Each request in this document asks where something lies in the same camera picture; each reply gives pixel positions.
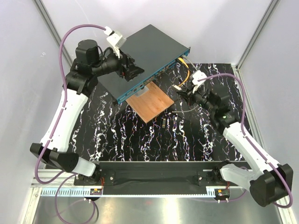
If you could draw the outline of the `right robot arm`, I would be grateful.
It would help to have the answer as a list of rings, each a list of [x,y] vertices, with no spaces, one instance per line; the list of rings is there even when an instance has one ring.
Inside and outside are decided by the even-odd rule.
[[[257,204],[265,207],[285,196],[291,196],[293,169],[273,159],[250,135],[229,108],[230,95],[214,89],[179,90],[188,105],[207,110],[214,130],[218,131],[245,157],[251,171],[222,161],[212,169],[212,180],[218,185],[232,182],[249,191]]]

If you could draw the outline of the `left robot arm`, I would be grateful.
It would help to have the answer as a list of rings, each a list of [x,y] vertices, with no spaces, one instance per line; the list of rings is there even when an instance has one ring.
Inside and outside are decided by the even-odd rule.
[[[98,84],[98,77],[116,72],[119,77],[130,81],[144,72],[130,55],[117,47],[109,50],[109,55],[105,56],[95,40],[78,43],[76,58],[65,76],[54,118],[40,143],[33,143],[30,147],[37,163],[43,162],[64,172],[83,175],[91,185],[101,179],[96,164],[67,151],[76,120]]]

